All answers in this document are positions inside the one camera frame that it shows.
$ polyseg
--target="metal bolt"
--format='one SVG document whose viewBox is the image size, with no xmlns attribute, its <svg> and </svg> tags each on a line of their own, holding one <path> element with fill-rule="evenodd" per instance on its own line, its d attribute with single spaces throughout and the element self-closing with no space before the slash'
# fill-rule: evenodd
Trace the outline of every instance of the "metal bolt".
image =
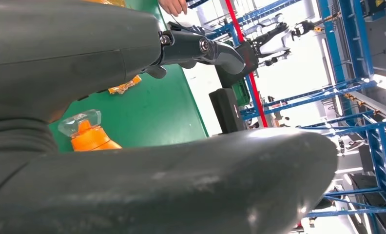
<svg viewBox="0 0 386 234">
<path fill-rule="evenodd" d="M 207 41 L 206 38 L 202 38 L 200 40 L 200 51 L 201 52 L 207 52 L 209 50 L 209 42 Z"/>
<path fill-rule="evenodd" d="M 161 35 L 160 42 L 162 45 L 169 45 L 172 42 L 172 40 L 170 40 L 170 37 L 167 35 Z"/>
</svg>

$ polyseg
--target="red pole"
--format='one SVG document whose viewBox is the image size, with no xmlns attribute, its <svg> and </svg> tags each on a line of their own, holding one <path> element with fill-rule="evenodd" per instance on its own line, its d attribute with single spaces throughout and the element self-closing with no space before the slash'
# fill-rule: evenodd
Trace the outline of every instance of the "red pole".
<svg viewBox="0 0 386 234">
<path fill-rule="evenodd" d="M 237 19 L 236 19 L 236 15 L 234 14 L 231 1 L 226 0 L 226 5 L 228 7 L 229 14 L 231 15 L 232 23 L 233 23 L 233 26 L 236 30 L 237 38 L 239 39 L 239 42 L 243 42 L 245 39 L 243 38 L 242 31 L 240 30 L 239 23 L 237 22 Z M 261 103 L 260 98 L 259 98 L 259 92 L 258 92 L 257 87 L 256 87 L 255 76 L 253 75 L 253 73 L 249 74 L 249 79 L 251 80 L 251 85 L 252 85 L 251 88 L 252 88 L 253 94 L 255 96 L 254 99 L 256 99 L 256 100 L 253 100 L 253 102 L 255 102 L 257 105 L 257 108 L 258 108 L 259 113 L 260 113 L 260 117 L 262 118 L 263 126 L 265 128 L 267 128 L 268 122 L 266 121 L 265 114 L 263 113 L 263 106 L 262 106 L 262 103 Z"/>
</svg>

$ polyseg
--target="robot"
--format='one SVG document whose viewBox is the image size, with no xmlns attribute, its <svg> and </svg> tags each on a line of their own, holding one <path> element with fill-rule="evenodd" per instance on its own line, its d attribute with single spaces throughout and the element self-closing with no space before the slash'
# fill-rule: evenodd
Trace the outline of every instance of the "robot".
<svg viewBox="0 0 386 234">
<path fill-rule="evenodd" d="M 243 59 L 148 13 L 75 0 L 0 0 L 0 234 L 284 233 L 334 176 L 326 137 L 241 131 L 186 144 L 60 154 L 68 106 L 162 65 Z"/>
<path fill-rule="evenodd" d="M 259 59 L 265 59 L 259 63 L 260 66 L 271 66 L 280 60 L 287 59 L 291 55 L 290 49 L 295 44 L 296 39 L 307 34 L 310 31 L 322 31 L 320 24 L 335 20 L 340 17 L 339 13 L 333 14 L 324 20 L 318 22 L 311 22 L 304 20 L 294 27 L 289 27 L 284 23 L 282 14 L 278 14 L 273 18 L 265 19 L 255 26 L 244 31 L 244 36 L 248 36 L 254 32 L 261 32 L 264 27 L 276 24 L 276 27 L 264 33 L 253 40 L 248 39 L 252 44 L 256 56 Z"/>
</svg>

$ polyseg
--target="orange object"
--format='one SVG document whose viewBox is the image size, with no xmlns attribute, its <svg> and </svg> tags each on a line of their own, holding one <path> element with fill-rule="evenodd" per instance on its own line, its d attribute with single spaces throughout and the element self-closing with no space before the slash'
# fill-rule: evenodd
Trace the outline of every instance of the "orange object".
<svg viewBox="0 0 386 234">
<path fill-rule="evenodd" d="M 68 118 L 58 125 L 60 132 L 71 137 L 74 151 L 121 149 L 100 126 L 101 112 L 89 110 Z"/>
<path fill-rule="evenodd" d="M 125 83 L 125 84 L 122 84 L 122 85 L 119 85 L 119 86 L 116 86 L 116 87 L 113 87 L 113 88 L 109 88 L 108 92 L 110 92 L 110 94 L 115 94 L 115 93 L 123 94 L 130 87 L 135 86 L 136 84 L 138 84 L 140 82 L 141 82 L 141 77 L 139 75 L 137 75 L 131 81 L 129 81 L 129 82 Z"/>
<path fill-rule="evenodd" d="M 114 5 L 114 6 L 126 6 L 126 3 L 124 0 L 85 0 L 85 1 L 90 1 L 90 2 L 97 2 L 97 3 L 102 3 L 102 4 L 107 4 L 107 5 Z"/>
</svg>

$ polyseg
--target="white robot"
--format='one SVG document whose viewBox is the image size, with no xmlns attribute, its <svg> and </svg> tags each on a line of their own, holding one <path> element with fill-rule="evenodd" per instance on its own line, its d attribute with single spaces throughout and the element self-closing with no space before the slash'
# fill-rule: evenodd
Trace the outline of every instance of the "white robot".
<svg viewBox="0 0 386 234">
<path fill-rule="evenodd" d="M 272 18 L 259 21 L 256 25 L 244 30 L 243 36 L 247 37 L 255 32 L 262 32 L 264 27 L 276 24 L 274 29 L 254 39 L 247 38 L 247 41 L 251 44 L 256 57 L 264 60 L 259 63 L 259 66 L 271 66 L 280 60 L 287 59 L 288 56 L 291 55 L 290 49 L 300 36 L 305 35 L 312 30 L 320 32 L 323 30 L 321 27 L 318 27 L 320 24 L 326 21 L 335 20 L 338 17 L 340 17 L 340 13 L 335 13 L 332 16 L 318 22 L 305 20 L 293 27 L 289 27 L 288 24 L 284 23 L 283 15 L 278 14 Z M 204 36 L 212 34 L 210 30 L 191 25 L 188 22 L 183 22 L 182 24 L 179 22 L 169 22 L 169 25 L 172 30 L 194 32 Z"/>
</svg>

